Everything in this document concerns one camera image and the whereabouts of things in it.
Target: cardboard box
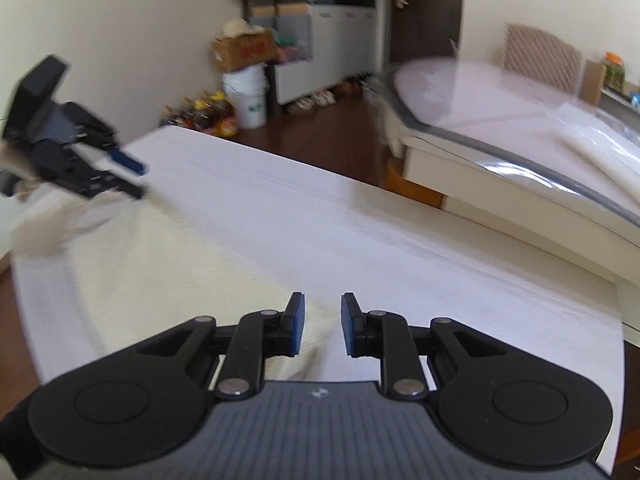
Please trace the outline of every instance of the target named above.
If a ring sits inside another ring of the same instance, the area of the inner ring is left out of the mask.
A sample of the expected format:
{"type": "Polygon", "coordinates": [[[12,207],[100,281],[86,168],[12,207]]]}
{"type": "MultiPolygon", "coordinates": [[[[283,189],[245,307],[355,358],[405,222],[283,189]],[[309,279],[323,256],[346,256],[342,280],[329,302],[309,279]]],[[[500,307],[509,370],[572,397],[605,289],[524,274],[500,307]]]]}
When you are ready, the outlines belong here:
{"type": "Polygon", "coordinates": [[[252,36],[221,38],[211,46],[215,53],[216,68],[220,72],[235,72],[257,63],[273,61],[277,57],[276,43],[270,30],[252,36]]]}

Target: ribbed gray panel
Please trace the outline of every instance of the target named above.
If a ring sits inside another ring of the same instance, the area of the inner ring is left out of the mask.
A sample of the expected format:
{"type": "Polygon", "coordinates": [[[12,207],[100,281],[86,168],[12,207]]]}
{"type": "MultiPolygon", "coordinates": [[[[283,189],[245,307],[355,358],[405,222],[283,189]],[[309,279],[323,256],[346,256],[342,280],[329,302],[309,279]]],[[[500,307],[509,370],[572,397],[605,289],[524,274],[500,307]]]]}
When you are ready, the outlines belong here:
{"type": "Polygon", "coordinates": [[[508,471],[460,451],[412,402],[374,383],[268,382],[253,399],[216,408],[194,439],[122,470],[49,463],[33,480],[587,480],[581,463],[555,472],[508,471]]]}

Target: white logo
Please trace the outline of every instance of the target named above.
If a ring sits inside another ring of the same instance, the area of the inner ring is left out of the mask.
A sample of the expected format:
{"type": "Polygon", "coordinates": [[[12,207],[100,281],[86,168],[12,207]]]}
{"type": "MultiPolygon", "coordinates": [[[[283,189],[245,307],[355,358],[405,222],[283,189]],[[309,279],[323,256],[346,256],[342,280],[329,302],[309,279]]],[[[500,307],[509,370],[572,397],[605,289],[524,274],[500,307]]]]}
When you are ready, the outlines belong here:
{"type": "Polygon", "coordinates": [[[311,391],[311,395],[313,395],[316,399],[322,399],[323,397],[329,395],[329,390],[327,390],[326,388],[316,388],[315,390],[311,391]]]}

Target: white bucket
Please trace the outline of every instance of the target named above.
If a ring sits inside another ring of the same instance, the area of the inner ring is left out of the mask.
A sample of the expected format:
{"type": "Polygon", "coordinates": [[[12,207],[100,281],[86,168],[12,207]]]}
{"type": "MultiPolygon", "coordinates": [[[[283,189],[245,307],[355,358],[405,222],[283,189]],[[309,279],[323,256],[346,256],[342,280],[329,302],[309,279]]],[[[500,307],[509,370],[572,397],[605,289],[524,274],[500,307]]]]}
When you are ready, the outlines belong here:
{"type": "Polygon", "coordinates": [[[267,123],[269,82],[264,75],[264,63],[223,74],[222,88],[236,107],[238,128],[251,130],[267,123]]]}

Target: door handle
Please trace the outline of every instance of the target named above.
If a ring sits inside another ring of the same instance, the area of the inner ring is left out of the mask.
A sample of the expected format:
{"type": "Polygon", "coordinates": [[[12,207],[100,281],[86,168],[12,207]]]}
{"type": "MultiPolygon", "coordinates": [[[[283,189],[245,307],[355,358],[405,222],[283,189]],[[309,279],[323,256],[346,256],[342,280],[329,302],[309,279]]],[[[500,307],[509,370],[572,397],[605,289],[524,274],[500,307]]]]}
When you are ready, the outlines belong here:
{"type": "Polygon", "coordinates": [[[404,9],[407,5],[409,5],[407,0],[396,0],[396,7],[398,9],[404,9]]]}

